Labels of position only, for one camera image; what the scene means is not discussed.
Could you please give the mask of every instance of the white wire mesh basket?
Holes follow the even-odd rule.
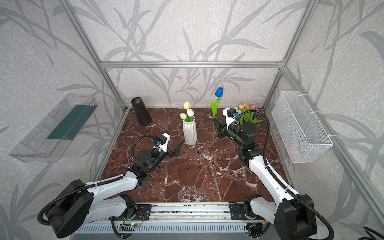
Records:
[[[333,146],[316,113],[298,91],[282,91],[272,116],[293,163],[313,162]]]

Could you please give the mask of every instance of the transparent tray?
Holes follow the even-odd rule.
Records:
[[[333,146],[316,113],[298,91],[282,91],[272,116],[293,163],[313,162]]]
[[[23,162],[57,162],[96,107],[94,97],[66,95],[9,155]]]

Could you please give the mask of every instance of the robotic arm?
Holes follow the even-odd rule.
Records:
[[[140,151],[136,157],[133,149],[144,137],[152,138],[156,144],[152,150]],[[97,182],[83,183],[81,180],[71,182],[58,197],[47,204],[38,214],[38,221],[51,225],[58,238],[64,238],[75,232],[81,225],[102,218],[132,216],[135,203],[127,194],[107,199],[121,192],[130,191],[144,185],[151,178],[150,172],[164,160],[166,156],[178,157],[181,142],[175,149],[168,149],[170,136],[167,133],[156,137],[144,135],[132,146],[133,165],[123,174]],[[48,221],[43,219],[45,213]]]
[[[236,128],[240,117],[248,112],[263,115],[268,124],[264,150],[257,147],[256,126],[251,122],[243,122],[240,129]],[[234,108],[225,108],[225,121],[213,119],[218,129],[218,137],[227,136],[240,147],[237,149],[239,158],[254,172],[272,195],[275,202],[268,202],[259,195],[251,196],[244,201],[244,212],[247,218],[254,219],[258,215],[272,223],[282,240],[298,240],[317,233],[317,216],[329,230],[326,239],[333,239],[334,233],[330,224],[314,210],[313,201],[308,195],[300,195],[273,169],[266,158],[267,143],[270,134],[268,118],[258,110],[249,110],[237,114]]]

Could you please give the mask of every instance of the gray floor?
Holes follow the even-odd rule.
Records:
[[[70,240],[118,240],[112,234],[73,234]],[[245,233],[138,233],[132,235],[129,240],[249,240]],[[259,237],[259,240],[280,240],[273,225],[267,232]]]

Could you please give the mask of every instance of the white tulip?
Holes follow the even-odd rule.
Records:
[[[191,107],[191,105],[189,104],[189,102],[188,102],[188,101],[185,101],[185,103],[184,103],[184,109],[187,110],[187,109],[189,109],[190,107]]]
[[[195,113],[193,112],[192,109],[187,109],[187,114],[188,114],[188,116],[193,117],[193,115],[194,115]]]
[[[187,119],[187,115],[185,113],[182,113],[182,114],[180,114],[180,118],[182,120],[186,120]]]

